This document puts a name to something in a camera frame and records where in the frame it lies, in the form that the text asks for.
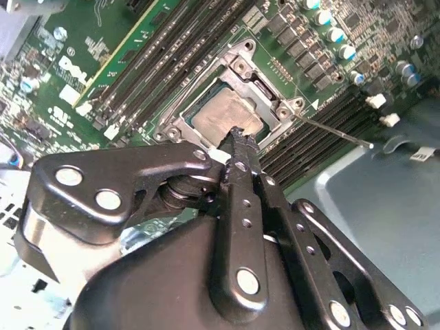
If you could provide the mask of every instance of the gray metal panel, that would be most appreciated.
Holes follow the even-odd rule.
[[[440,147],[440,104],[425,101],[391,133]],[[440,161],[357,148],[294,191],[308,198],[440,329]]]
[[[8,0],[6,10],[10,13],[47,15],[62,12],[69,0]]]
[[[0,61],[11,61],[32,31],[37,16],[8,14],[0,8]]]

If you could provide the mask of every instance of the capacitor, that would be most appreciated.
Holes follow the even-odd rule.
[[[412,74],[409,77],[401,77],[401,81],[408,87],[417,86],[421,81],[421,76],[419,74]]]
[[[356,86],[359,86],[365,82],[365,76],[363,74],[360,74],[357,71],[352,71],[350,73],[350,80],[353,84],[355,84]]]
[[[341,43],[345,39],[345,33],[338,27],[332,27],[327,32],[327,39],[332,43]]]
[[[320,2],[321,2],[320,0],[303,0],[302,6],[305,9],[309,9],[309,10],[311,10],[311,9],[318,9],[319,5],[320,5]]]
[[[355,58],[355,56],[356,56],[356,49],[353,46],[343,45],[339,49],[339,57],[344,60],[351,61]]]
[[[407,78],[415,74],[415,66],[405,60],[400,60],[396,65],[396,73]]]
[[[326,25],[331,22],[331,11],[330,10],[319,10],[314,18],[317,25]]]
[[[418,50],[424,45],[424,38],[422,36],[414,36],[410,41],[410,48]]]
[[[34,90],[40,87],[40,83],[35,78],[22,77],[20,82],[20,89],[25,94],[31,94]]]

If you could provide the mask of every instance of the motherboard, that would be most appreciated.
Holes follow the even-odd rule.
[[[403,113],[421,90],[438,88],[439,8],[436,0],[64,1],[3,57],[2,135],[20,166],[32,167],[49,153],[183,140],[210,150],[239,126],[256,136],[264,170],[289,188],[347,146],[304,120],[363,137],[385,127],[378,108]]]

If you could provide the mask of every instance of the white connector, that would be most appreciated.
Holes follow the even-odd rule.
[[[366,98],[365,102],[374,109],[379,109],[382,105],[386,103],[386,98],[384,94],[377,94],[375,96],[370,96]]]
[[[380,122],[387,127],[394,127],[399,121],[400,117],[396,113],[386,115],[385,117],[379,118]]]

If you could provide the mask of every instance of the metal rod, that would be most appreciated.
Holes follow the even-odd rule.
[[[314,125],[316,127],[319,127],[320,129],[324,129],[325,131],[330,132],[332,134],[335,134],[335,135],[339,136],[342,139],[345,139],[345,140],[347,140],[347,141],[349,141],[351,143],[354,143],[354,144],[356,144],[358,146],[361,146],[362,148],[367,148],[367,149],[374,148],[374,144],[371,143],[371,142],[367,142],[367,141],[364,141],[364,140],[361,140],[361,139],[357,139],[356,137],[348,135],[348,134],[346,134],[344,132],[341,132],[341,131],[339,131],[337,129],[334,129],[334,128],[330,127],[330,126],[326,126],[324,124],[316,122],[315,120],[312,120],[312,119],[309,119],[309,118],[301,116],[300,114],[296,113],[296,111],[290,106],[290,104],[286,100],[283,101],[283,105],[285,107],[287,107],[293,113],[293,115],[295,117],[297,117],[299,120],[301,120],[303,122],[306,122],[307,124]]]

